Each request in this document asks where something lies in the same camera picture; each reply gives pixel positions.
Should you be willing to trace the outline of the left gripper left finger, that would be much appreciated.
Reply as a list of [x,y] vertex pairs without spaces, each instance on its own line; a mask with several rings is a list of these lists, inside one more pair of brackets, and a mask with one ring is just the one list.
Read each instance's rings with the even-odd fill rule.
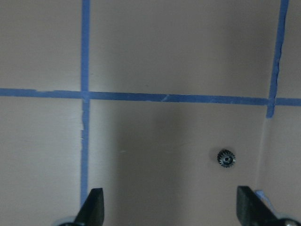
[[102,226],[105,218],[104,194],[102,188],[93,188],[73,220],[54,224],[55,226]]

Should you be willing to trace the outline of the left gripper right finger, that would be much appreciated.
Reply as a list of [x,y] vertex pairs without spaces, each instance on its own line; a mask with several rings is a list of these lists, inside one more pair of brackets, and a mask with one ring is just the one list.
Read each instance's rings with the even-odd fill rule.
[[242,226],[299,226],[292,218],[278,218],[248,186],[237,187],[236,215]]

